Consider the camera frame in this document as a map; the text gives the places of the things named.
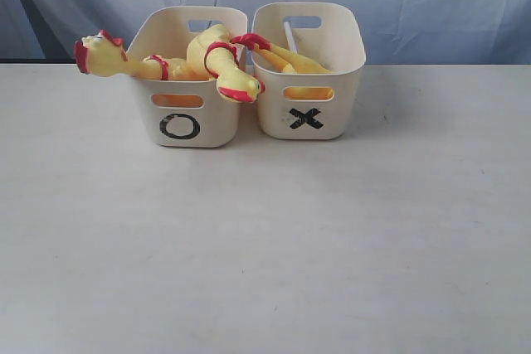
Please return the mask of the yellow rubber chicken front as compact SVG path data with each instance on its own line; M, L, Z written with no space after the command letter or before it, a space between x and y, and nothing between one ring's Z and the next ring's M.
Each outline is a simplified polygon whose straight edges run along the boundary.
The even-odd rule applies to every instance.
M195 36L187 47L187 63L203 78L215 80L218 94L228 101L254 103L265 85L243 71L237 48L223 24L215 24Z

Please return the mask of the cream bin marked O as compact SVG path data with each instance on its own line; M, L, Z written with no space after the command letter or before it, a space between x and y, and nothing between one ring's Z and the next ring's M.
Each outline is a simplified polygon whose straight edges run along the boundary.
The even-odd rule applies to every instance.
M233 36L247 31L247 16L232 7L173 6L153 12L131 41L127 53L134 59L155 54L184 58L188 43L206 25L192 32L189 21L225 25ZM151 140L169 147L215 148L236 135L240 105L223 99L216 83L207 81L138 80L128 85Z

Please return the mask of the headless chicken with white tube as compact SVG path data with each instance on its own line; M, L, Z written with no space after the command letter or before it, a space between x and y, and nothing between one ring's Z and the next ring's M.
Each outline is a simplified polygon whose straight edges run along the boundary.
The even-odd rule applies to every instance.
M290 22L289 21L284 21L283 22L283 27L284 27L284 30L285 30L285 37L286 37L286 41L287 41L289 50L294 52L294 53L297 53L298 49L297 49L297 45L296 45L296 40L295 40L295 36L294 36L293 30L291 28Z

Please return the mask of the headless yellow rubber chicken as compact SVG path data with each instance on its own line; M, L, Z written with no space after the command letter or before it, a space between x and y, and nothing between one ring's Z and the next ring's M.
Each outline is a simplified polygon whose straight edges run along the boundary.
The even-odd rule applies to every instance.
M230 43L247 47L267 60L280 73L310 75L331 73L331 70L327 70L317 61L277 46L257 33L234 36ZM285 94L287 99L327 100L334 96L334 91L329 87L290 86Z

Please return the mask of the cream bin marked X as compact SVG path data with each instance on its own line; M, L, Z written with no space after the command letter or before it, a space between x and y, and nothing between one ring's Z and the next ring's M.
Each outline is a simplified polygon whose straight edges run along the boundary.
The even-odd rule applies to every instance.
M256 10L252 32L320 63L327 73L287 73L255 53L262 130L273 138L325 140L344 133L366 61L353 13L331 2L274 2Z

